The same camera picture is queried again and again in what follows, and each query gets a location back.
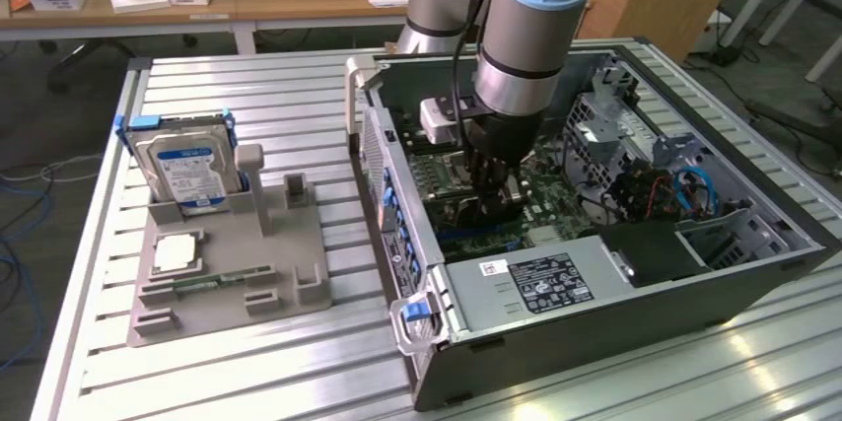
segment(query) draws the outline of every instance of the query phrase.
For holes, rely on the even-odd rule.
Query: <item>aluminum table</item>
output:
[[[580,44],[624,45],[842,236],[839,201],[653,45],[630,38]],[[127,347],[149,194],[112,137],[32,419],[651,421],[797,414],[799,419],[839,419],[838,257],[722,326],[446,410],[414,412],[343,133],[343,63],[350,55],[378,51],[161,59],[129,71],[119,113],[179,115],[228,107],[240,142],[260,143],[267,152],[264,181],[291,171],[307,173],[316,184],[334,307]],[[639,108],[661,129],[670,134],[686,130],[653,92],[638,92]]]

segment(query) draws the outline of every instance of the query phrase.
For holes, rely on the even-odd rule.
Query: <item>blue cable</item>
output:
[[[3,184],[0,184],[0,191],[11,192],[13,194],[21,194],[24,196],[35,196],[43,199],[41,215],[36,218],[35,221],[27,224],[15,234],[3,237],[3,239],[7,242],[15,242],[15,241],[19,241],[23,237],[25,237],[27,234],[31,231],[33,231],[40,224],[44,223],[44,220],[47,219],[47,216],[49,215],[49,211],[52,210],[52,198],[49,194],[47,194],[45,192],[28,191],[25,189],[19,189],[16,187],[4,186]]]
[[[27,355],[41,343],[41,339],[44,337],[44,313],[41,311],[41,302],[39,301],[39,296],[36,294],[36,285],[32,281],[29,269],[21,264],[20,261],[17,261],[13,256],[0,256],[0,260],[9,263],[17,269],[17,272],[21,275],[21,279],[24,281],[24,289],[27,290],[27,296],[29,297],[29,303],[32,304],[32,310],[36,315],[36,333],[33,334],[32,339],[29,340],[29,343],[24,346],[24,348],[17,351],[17,353],[12,356],[9,360],[5,361],[5,364],[0,365],[1,373],[12,365],[15,365],[19,360],[27,357]]]
[[[705,186],[707,187],[707,205],[710,206],[710,213],[715,216],[717,215],[717,199],[715,199],[715,189],[713,188],[713,179],[710,179],[710,176],[707,175],[707,173],[701,168],[697,168],[697,167],[687,167],[687,168],[679,169],[673,179],[673,187],[675,188],[675,193],[679,199],[679,203],[682,204],[682,207],[685,207],[685,209],[687,209],[689,211],[694,210],[694,206],[687,200],[687,196],[685,195],[685,192],[682,190],[682,174],[683,173],[694,174],[702,178]]]

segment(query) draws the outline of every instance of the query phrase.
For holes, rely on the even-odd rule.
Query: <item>floor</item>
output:
[[[723,0],[722,7],[735,13],[745,1]],[[779,0],[767,0],[763,9],[778,2]],[[763,17],[763,9],[755,15],[755,22]],[[360,28],[314,31],[307,38],[304,32],[287,32],[266,34],[260,41],[264,51],[368,47],[382,44],[384,40],[395,40],[399,30],[400,28]],[[715,71],[746,99],[785,106],[809,120],[827,120],[839,110],[822,111],[826,97],[817,86],[803,81],[802,76],[839,33],[842,20],[805,4],[771,46],[758,46],[754,39],[746,42],[757,52],[761,62],[751,64],[741,60]],[[139,56],[148,57],[234,54],[234,39],[230,35],[207,34],[197,35],[197,38],[199,44],[193,48],[181,43],[177,35],[156,37],[155,41],[129,38],[125,43]],[[65,40],[57,44],[59,53],[65,53],[79,42]],[[15,46],[11,43],[0,43],[0,51],[8,52],[12,48]],[[47,70],[57,57],[59,54],[44,55],[35,43],[24,42],[5,59],[0,59],[0,170],[21,164],[51,163],[103,150],[111,133],[125,59],[115,51],[97,51],[65,74],[64,79],[71,90],[67,95],[57,97],[43,87]],[[706,65],[702,58],[691,58],[690,61],[698,66]],[[842,82],[839,63],[842,62],[833,66],[823,77],[826,85],[831,81]],[[731,95],[722,81],[706,71],[693,71],[691,74],[725,103],[747,117],[741,101]],[[793,155],[795,140],[790,133],[767,120],[761,120],[755,126],[782,150]],[[803,138],[803,142],[802,159],[815,168],[830,169],[835,163],[833,149],[809,138]],[[4,173],[29,174],[37,169],[28,167]],[[67,168],[65,175],[83,175],[93,169],[93,162],[80,163]],[[817,176],[817,179],[835,195],[842,196],[841,183],[823,176]],[[37,189],[39,186],[43,188],[44,185],[44,182],[33,181],[27,189]],[[44,308],[45,336],[23,363],[0,372],[0,421],[17,421],[27,419],[29,415],[92,187],[92,179],[56,184],[52,190],[53,210],[48,219],[15,244],[19,257],[32,269]],[[7,222],[29,205],[31,199],[0,193],[0,221]],[[0,302],[8,298],[7,286],[0,286]],[[25,294],[21,294],[16,304],[0,315],[0,365],[28,343],[33,330],[32,310]]]

